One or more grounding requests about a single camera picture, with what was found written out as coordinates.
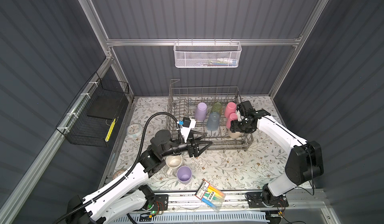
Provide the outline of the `lilac cup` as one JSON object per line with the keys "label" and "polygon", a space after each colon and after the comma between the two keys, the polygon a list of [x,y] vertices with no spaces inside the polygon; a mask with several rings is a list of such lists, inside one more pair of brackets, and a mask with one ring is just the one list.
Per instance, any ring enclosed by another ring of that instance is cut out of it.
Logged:
{"label": "lilac cup", "polygon": [[197,121],[204,121],[207,116],[207,104],[204,102],[200,102],[195,110],[195,119]]}

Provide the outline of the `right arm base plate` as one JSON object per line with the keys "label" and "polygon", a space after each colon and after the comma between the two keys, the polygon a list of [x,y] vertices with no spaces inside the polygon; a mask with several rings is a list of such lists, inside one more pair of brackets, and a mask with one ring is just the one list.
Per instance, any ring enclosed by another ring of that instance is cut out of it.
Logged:
{"label": "right arm base plate", "polygon": [[287,208],[289,206],[286,196],[273,196],[267,192],[248,192],[245,198],[250,208]]}

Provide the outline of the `pink cup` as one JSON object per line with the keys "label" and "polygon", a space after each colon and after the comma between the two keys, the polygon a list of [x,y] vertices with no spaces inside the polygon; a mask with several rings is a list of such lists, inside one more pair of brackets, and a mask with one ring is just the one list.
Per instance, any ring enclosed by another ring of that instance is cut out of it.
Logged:
{"label": "pink cup", "polygon": [[225,117],[226,117],[226,118],[229,118],[229,116],[230,116],[232,113],[235,113],[235,112],[236,112],[236,109],[237,109],[237,104],[234,103],[234,102],[229,102],[229,103],[226,105],[226,108],[225,108]]}
{"label": "pink cup", "polygon": [[231,128],[231,122],[234,121],[234,120],[238,120],[238,116],[237,114],[234,112],[234,113],[231,113],[228,118],[227,118],[227,122],[226,122],[226,127],[228,130],[230,130]]}

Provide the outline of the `green translucent cup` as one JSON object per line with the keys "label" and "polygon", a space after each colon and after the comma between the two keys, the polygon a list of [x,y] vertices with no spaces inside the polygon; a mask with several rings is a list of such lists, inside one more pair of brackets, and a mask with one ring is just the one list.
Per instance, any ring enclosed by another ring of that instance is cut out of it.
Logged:
{"label": "green translucent cup", "polygon": [[218,115],[222,115],[222,112],[223,112],[223,105],[221,102],[215,102],[213,105],[212,105],[212,108],[211,108],[211,113],[217,113]]}

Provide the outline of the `blue translucent cup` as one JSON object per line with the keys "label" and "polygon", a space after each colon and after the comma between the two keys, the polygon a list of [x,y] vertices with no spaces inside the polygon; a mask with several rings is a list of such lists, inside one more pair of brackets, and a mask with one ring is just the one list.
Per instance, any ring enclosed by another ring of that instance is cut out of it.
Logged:
{"label": "blue translucent cup", "polygon": [[207,130],[216,131],[220,126],[220,114],[218,112],[212,112],[207,120]]}

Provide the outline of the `beige cup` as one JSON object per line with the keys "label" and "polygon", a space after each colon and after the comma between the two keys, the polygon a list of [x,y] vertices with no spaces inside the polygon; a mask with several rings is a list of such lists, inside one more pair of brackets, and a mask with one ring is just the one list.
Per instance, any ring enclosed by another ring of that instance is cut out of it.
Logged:
{"label": "beige cup", "polygon": [[232,139],[237,139],[237,138],[240,138],[242,136],[242,133],[241,132],[231,132],[230,130],[228,130],[228,135]]}

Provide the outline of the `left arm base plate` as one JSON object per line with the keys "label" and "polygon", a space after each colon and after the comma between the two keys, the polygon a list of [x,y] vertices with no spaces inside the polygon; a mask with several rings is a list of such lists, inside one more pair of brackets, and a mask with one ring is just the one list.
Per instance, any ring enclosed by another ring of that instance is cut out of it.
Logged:
{"label": "left arm base plate", "polygon": [[169,195],[155,194],[145,202],[141,210],[147,212],[166,211],[168,209],[168,203]]}

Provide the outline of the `purple cup front row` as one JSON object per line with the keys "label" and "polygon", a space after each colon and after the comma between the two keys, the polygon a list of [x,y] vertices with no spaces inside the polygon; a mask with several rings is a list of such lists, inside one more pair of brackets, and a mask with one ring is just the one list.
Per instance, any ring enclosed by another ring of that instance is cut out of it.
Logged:
{"label": "purple cup front row", "polygon": [[182,184],[188,184],[192,176],[192,170],[188,166],[181,166],[177,171],[177,178]]}

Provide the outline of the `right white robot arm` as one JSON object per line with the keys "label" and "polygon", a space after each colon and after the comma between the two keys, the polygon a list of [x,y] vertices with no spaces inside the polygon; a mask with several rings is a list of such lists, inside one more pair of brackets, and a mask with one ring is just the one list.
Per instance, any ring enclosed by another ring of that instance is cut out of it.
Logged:
{"label": "right white robot arm", "polygon": [[320,144],[297,136],[278,123],[269,112],[255,110],[249,101],[237,105],[236,115],[237,118],[231,121],[232,133],[254,133],[260,130],[288,155],[284,173],[263,186],[260,200],[264,206],[282,206],[286,193],[324,174]]}

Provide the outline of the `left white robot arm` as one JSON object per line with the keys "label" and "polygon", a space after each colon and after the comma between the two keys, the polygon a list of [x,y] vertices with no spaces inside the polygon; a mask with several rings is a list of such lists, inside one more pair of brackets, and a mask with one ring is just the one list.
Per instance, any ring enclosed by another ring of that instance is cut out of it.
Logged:
{"label": "left white robot arm", "polygon": [[176,139],[169,130],[158,131],[146,150],[139,148],[138,156],[128,170],[94,193],[84,198],[72,198],[67,213],[55,223],[109,224],[134,211],[152,211],[156,195],[145,182],[166,165],[166,158],[184,152],[189,157],[199,157],[213,144],[205,140],[206,133],[194,131],[194,119],[185,117],[175,123]]}

